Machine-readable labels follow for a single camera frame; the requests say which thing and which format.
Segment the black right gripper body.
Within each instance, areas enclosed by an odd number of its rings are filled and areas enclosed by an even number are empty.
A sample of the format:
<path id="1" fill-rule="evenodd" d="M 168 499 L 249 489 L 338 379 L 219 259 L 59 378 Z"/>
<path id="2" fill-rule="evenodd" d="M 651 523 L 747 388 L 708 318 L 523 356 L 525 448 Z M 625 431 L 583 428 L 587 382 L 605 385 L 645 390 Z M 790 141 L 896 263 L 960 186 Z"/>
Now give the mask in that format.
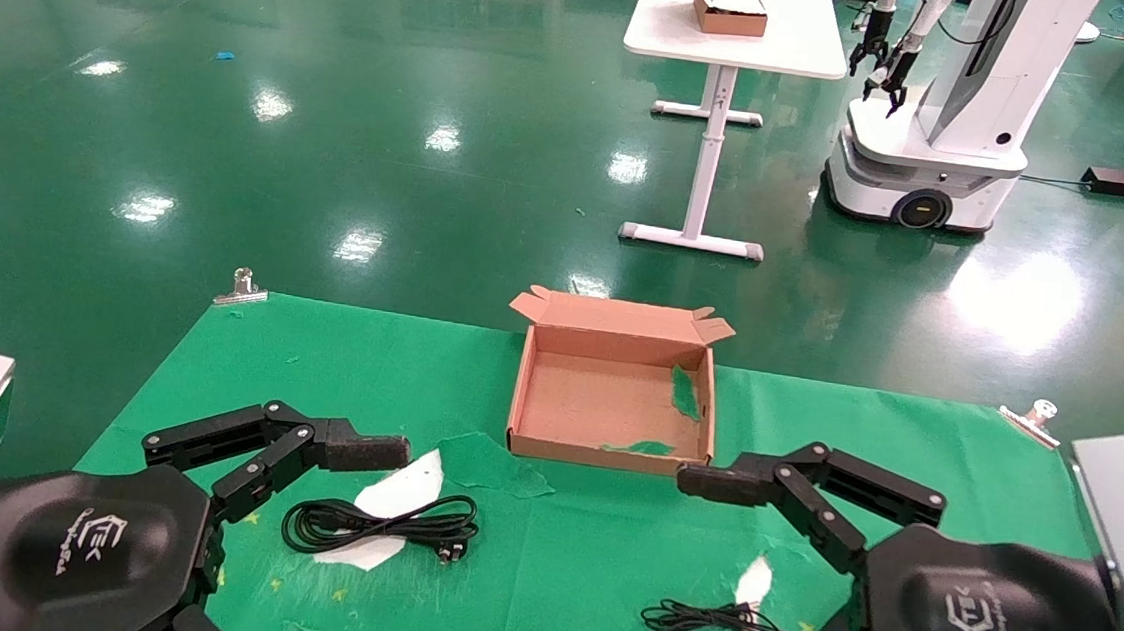
<path id="1" fill-rule="evenodd" d="M 1118 631 L 1088 561 L 924 525 L 867 555 L 861 631 Z"/>

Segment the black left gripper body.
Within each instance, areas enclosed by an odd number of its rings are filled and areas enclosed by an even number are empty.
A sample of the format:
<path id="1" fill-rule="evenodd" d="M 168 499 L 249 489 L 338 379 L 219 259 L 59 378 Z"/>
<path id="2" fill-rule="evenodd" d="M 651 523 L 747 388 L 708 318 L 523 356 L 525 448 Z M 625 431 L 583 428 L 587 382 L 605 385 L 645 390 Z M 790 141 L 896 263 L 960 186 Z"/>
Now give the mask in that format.
<path id="1" fill-rule="evenodd" d="M 210 512 L 170 467 L 0 481 L 0 631 L 178 631 Z"/>

